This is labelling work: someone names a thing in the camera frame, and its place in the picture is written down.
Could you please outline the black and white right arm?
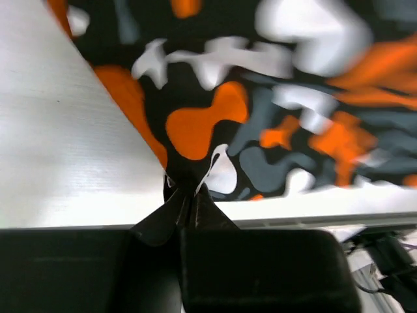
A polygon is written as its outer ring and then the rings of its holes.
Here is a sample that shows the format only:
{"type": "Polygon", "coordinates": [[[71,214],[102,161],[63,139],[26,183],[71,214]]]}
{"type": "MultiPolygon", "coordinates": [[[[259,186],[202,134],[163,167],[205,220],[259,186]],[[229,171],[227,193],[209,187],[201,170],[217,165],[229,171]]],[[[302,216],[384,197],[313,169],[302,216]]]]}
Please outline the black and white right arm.
{"type": "Polygon", "coordinates": [[[416,312],[414,224],[361,227],[342,240],[367,312],[416,312]]]}

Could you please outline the orange camouflage shorts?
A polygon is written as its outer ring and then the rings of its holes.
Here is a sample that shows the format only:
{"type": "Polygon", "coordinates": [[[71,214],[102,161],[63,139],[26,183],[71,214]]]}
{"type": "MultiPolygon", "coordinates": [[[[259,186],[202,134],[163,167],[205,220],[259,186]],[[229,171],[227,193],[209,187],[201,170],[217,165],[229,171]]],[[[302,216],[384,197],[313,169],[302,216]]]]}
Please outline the orange camouflage shorts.
{"type": "Polygon", "coordinates": [[[415,1],[49,1],[165,170],[258,200],[416,186],[415,1]]]}

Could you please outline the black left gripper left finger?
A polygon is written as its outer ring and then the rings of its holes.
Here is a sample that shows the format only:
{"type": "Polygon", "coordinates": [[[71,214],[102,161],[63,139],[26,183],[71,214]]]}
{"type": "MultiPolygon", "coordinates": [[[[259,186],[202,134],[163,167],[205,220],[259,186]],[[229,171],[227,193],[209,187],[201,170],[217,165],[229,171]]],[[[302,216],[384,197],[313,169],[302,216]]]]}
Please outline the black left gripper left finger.
{"type": "Polygon", "coordinates": [[[186,312],[175,191],[131,226],[1,230],[2,312],[186,312]]]}

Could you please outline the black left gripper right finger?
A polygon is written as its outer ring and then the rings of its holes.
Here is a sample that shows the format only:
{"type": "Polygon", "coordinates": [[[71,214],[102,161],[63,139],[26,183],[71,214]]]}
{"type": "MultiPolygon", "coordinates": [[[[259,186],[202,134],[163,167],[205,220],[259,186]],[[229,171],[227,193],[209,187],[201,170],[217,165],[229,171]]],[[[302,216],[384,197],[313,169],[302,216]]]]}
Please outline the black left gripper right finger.
{"type": "Polygon", "coordinates": [[[179,230],[187,312],[360,312],[337,239],[323,230],[242,230],[206,187],[179,230]]]}

